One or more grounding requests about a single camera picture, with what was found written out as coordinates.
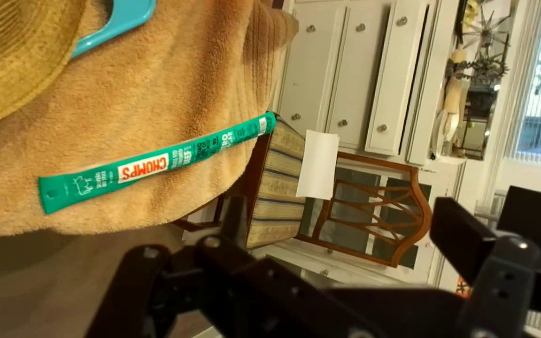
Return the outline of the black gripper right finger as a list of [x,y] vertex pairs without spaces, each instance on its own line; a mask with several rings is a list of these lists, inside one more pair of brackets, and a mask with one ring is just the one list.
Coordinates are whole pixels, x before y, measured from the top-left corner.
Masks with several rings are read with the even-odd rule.
[[431,240],[472,287],[457,332],[529,338],[529,313],[541,311],[541,248],[517,233],[497,234],[452,197],[435,201]]

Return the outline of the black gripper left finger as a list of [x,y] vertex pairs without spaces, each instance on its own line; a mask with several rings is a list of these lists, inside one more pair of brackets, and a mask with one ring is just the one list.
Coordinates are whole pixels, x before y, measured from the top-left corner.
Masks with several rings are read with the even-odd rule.
[[373,338],[373,326],[273,259],[241,244],[247,199],[232,197],[219,234],[172,253],[127,251],[87,338],[166,338],[202,311],[226,338]]

